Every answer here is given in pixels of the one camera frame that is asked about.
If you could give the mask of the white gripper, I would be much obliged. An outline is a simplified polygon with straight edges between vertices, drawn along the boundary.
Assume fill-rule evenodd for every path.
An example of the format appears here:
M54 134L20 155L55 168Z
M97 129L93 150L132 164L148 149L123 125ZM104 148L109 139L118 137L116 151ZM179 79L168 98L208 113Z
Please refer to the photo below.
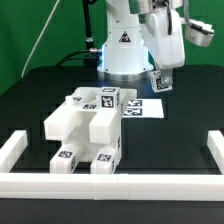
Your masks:
M182 26L180 16L170 10L168 19L166 8L146 15L146 23L141 25L145 45L161 71L161 85L169 88L173 84L173 70L185 61Z

